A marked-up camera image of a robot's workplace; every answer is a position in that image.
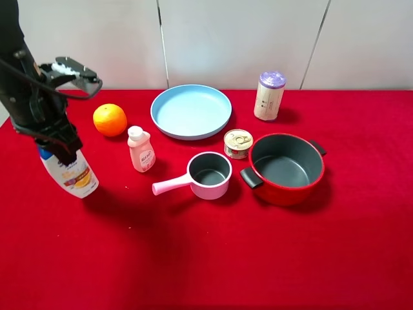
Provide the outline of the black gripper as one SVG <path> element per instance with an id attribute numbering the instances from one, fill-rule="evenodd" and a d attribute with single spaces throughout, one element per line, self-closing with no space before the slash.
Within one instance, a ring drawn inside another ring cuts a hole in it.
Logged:
<path id="1" fill-rule="evenodd" d="M 75 162 L 83 143 L 68 120 L 64 97 L 49 94 L 1 66 L 1 103 L 21 132 L 35 134 L 40 149 L 64 165 Z"/>

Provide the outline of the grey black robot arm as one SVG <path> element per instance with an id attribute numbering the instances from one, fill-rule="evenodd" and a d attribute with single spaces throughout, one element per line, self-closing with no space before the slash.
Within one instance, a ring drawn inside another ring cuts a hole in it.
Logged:
<path id="1" fill-rule="evenodd" d="M 65 165 L 77 159 L 82 147 L 76 128 L 66 114 L 68 101 L 31 83 L 48 83 L 27 47 L 19 25 L 17 1 L 1 1 L 1 104 L 18 133 Z"/>

